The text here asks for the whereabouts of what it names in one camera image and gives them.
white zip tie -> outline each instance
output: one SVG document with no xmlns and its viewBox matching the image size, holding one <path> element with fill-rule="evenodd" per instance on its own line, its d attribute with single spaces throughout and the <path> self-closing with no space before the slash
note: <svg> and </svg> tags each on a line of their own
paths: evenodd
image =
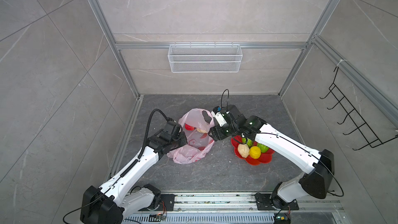
<svg viewBox="0 0 398 224">
<path fill-rule="evenodd" d="M 342 61 L 348 61 L 348 60 L 340 59 L 339 63 L 337 63 L 337 65 L 336 65 L 336 67 L 338 67 L 340 62 L 342 62 Z"/>
</svg>

marble floor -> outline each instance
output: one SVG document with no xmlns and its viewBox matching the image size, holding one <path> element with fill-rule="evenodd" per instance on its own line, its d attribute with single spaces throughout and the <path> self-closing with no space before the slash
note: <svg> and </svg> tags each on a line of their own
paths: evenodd
<svg viewBox="0 0 398 224">
<path fill-rule="evenodd" d="M 122 165 L 132 159 L 142 146 L 148 116 L 161 109 L 176 121 L 192 108 L 212 110 L 220 104 L 219 95 L 145 95 L 133 128 Z M 246 116 L 256 115 L 287 136 L 298 140 L 288 114 L 277 95 L 231 95 L 234 104 Z M 149 136 L 165 124 L 156 113 Z M 186 165 L 176 164 L 164 156 L 137 182 L 147 183 L 162 191 L 272 191 L 277 183 L 297 176 L 300 169 L 275 153 L 272 162 L 249 165 L 236 157 L 229 139 L 218 141 L 205 158 Z"/>
</svg>

plastic bag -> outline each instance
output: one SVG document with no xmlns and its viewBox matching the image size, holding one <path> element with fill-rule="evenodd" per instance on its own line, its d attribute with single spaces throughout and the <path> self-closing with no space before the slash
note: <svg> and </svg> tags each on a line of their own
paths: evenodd
<svg viewBox="0 0 398 224">
<path fill-rule="evenodd" d="M 179 164 L 193 163 L 204 158 L 214 144 L 214 140 L 207 134 L 214 126 L 211 113 L 194 108 L 182 116 L 178 123 L 185 132 L 188 144 L 167 153 L 167 157 Z"/>
</svg>

white wire basket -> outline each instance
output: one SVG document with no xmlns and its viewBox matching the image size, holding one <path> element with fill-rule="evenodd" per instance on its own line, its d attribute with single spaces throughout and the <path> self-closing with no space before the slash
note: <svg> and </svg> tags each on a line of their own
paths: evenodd
<svg viewBox="0 0 398 224">
<path fill-rule="evenodd" d="M 173 73 L 238 72 L 242 50 L 238 44 L 174 44 L 167 56 Z"/>
</svg>

wall hook rack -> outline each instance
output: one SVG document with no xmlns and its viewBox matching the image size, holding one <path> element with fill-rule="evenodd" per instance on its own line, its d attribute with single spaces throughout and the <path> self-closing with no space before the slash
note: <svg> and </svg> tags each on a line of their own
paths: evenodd
<svg viewBox="0 0 398 224">
<path fill-rule="evenodd" d="M 354 130 L 352 130 L 351 132 L 349 132 L 349 133 L 343 133 L 343 135 L 350 135 L 351 133 L 353 133 L 353 132 L 355 132 L 356 130 L 358 130 L 360 133 L 361 133 L 361 135 L 363 136 L 363 138 L 366 140 L 366 142 L 367 142 L 367 144 L 366 145 L 364 145 L 364 146 L 362 146 L 362 147 L 360 147 L 360 148 L 358 148 L 358 149 L 354 149 L 353 148 L 353 150 L 354 151 L 358 151 L 358 150 L 360 150 L 360 149 L 362 149 L 362 148 L 364 148 L 364 147 L 366 147 L 366 146 L 370 146 L 370 147 L 372 147 L 372 148 L 375 148 L 375 147 L 378 147 L 379 145 L 382 145 L 382 144 L 385 144 L 385 143 L 387 143 L 387 142 L 389 142 L 389 141 L 391 141 L 391 140 L 394 140 L 394 139 L 396 139 L 396 138 L 398 138 L 398 135 L 395 135 L 395 137 L 393 137 L 393 138 L 391 138 L 391 139 L 389 139 L 389 140 L 387 140 L 387 141 L 381 141 L 380 140 L 380 138 L 376 135 L 376 133 L 372 130 L 372 128 L 369 126 L 369 124 L 365 121 L 365 119 L 361 116 L 361 114 L 357 111 L 357 109 L 351 104 L 351 102 L 349 101 L 349 99 L 343 94 L 343 92 L 341 92 L 341 90 L 339 89 L 339 87 L 337 87 L 337 85 L 335 84 L 335 80 L 336 80 L 336 76 L 337 76 L 337 72 L 339 71 L 339 67 L 335 67 L 335 69 L 333 70 L 333 72 L 335 72 L 336 71 L 336 73 L 334 74 L 334 79 L 333 79 L 333 82 L 332 82 L 332 84 L 330 85 L 330 87 L 329 87 L 329 92 L 328 92 L 328 94 L 325 96 L 325 97 L 320 97 L 321 99 L 324 99 L 324 98 L 326 98 L 329 94 L 332 94 L 333 96 L 334 96 L 334 98 L 337 100 L 337 103 L 332 107 L 332 108 L 329 108 L 329 107 L 327 107 L 327 109 L 328 110 L 331 110 L 331 109 L 333 109 L 333 108 L 335 108 L 337 105 L 340 105 L 343 109 L 344 109 L 344 111 L 346 112 L 346 117 L 343 119 L 343 121 L 341 122 L 341 123 L 339 123 L 339 122 L 337 122 L 338 124 L 343 124 L 345 121 L 346 121 L 346 119 L 347 119 L 347 117 L 349 117 L 350 119 L 351 119 L 351 121 L 354 123 L 354 125 L 355 125 L 355 129 Z M 340 92 L 340 94 L 343 96 L 341 99 L 338 99 L 337 97 L 336 97 L 336 95 L 333 93 L 333 90 L 334 89 L 336 89 L 336 90 L 338 90 L 339 92 Z M 343 106 L 343 104 L 341 103 L 341 101 L 343 100 L 343 99 L 346 99 L 346 101 L 349 103 L 349 105 L 351 105 L 351 107 L 353 108 L 352 110 L 350 110 L 350 111 L 348 111 L 347 109 L 346 109 L 346 107 L 344 107 Z M 362 124 L 360 124 L 360 125 L 358 125 L 355 121 L 354 121 L 354 119 L 352 118 L 352 116 L 351 116 L 351 114 L 353 114 L 353 113 L 357 113 L 360 117 L 361 117 L 361 120 L 363 121 L 363 123 Z M 376 137 L 376 139 L 374 140 L 374 141 L 372 141 L 372 142 L 369 142 L 369 140 L 365 137 L 365 135 L 363 134 L 363 132 L 361 131 L 361 127 L 367 127 L 367 128 L 369 128 L 369 130 L 374 134 L 374 136 Z"/>
</svg>

